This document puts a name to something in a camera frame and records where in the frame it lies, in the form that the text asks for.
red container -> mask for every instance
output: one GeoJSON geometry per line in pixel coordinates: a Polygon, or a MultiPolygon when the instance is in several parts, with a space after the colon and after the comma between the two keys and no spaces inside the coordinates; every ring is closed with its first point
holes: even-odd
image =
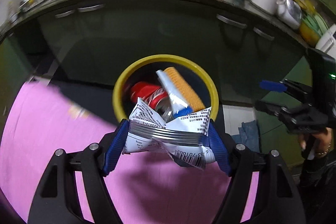
{"type": "Polygon", "coordinates": [[[138,97],[140,97],[150,108],[156,110],[157,104],[162,99],[168,98],[168,94],[159,85],[141,81],[131,88],[131,101],[136,104],[138,97]]]}

human hand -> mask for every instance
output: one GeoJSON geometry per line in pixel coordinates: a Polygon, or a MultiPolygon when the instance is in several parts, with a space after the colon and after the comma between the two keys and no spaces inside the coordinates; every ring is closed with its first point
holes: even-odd
{"type": "MultiPolygon", "coordinates": [[[[324,157],[327,153],[323,155],[317,155],[317,153],[324,153],[328,151],[330,148],[330,143],[332,139],[332,129],[331,128],[325,128],[324,131],[316,134],[312,134],[315,138],[320,140],[320,144],[318,148],[316,149],[315,153],[317,157],[324,157]]],[[[298,141],[302,149],[306,149],[306,142],[308,140],[309,135],[308,134],[299,134],[298,135],[298,141]]]]}

barcode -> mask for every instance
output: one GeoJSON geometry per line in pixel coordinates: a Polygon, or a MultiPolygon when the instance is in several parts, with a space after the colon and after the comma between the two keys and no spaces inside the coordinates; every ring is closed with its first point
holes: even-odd
{"type": "Polygon", "coordinates": [[[175,150],[175,156],[182,160],[185,161],[186,163],[200,167],[200,168],[205,168],[205,160],[204,156],[198,156],[198,155],[187,155],[186,152],[180,151],[180,150],[175,150]]]}

pink surface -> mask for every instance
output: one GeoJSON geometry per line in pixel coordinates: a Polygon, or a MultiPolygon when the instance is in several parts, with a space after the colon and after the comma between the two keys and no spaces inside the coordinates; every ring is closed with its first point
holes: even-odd
{"type": "MultiPolygon", "coordinates": [[[[92,114],[73,119],[70,105],[57,88],[26,83],[9,114],[0,147],[0,187],[25,221],[53,152],[83,150],[116,128],[92,114]]],[[[80,172],[76,178],[83,215],[93,221],[80,172]]],[[[216,163],[205,171],[182,168],[166,154],[149,152],[121,155],[116,169],[105,178],[125,224],[211,223],[229,181],[216,163]]],[[[251,202],[245,217],[252,211],[254,199],[251,202]]]]}

blue gripper pad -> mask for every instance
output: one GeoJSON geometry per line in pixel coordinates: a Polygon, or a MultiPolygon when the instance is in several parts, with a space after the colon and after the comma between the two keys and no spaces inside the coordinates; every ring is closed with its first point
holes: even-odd
{"type": "Polygon", "coordinates": [[[210,148],[220,170],[229,175],[231,173],[229,153],[212,123],[209,124],[208,137],[210,148]]]}
{"type": "Polygon", "coordinates": [[[263,90],[270,90],[276,92],[285,92],[287,90],[287,87],[282,83],[266,80],[261,81],[259,87],[262,88],[263,90]]]}
{"type": "Polygon", "coordinates": [[[105,164],[102,171],[106,176],[113,171],[117,165],[127,139],[128,127],[129,121],[125,120],[122,125],[119,126],[118,132],[115,132],[116,135],[105,154],[105,164]]]}

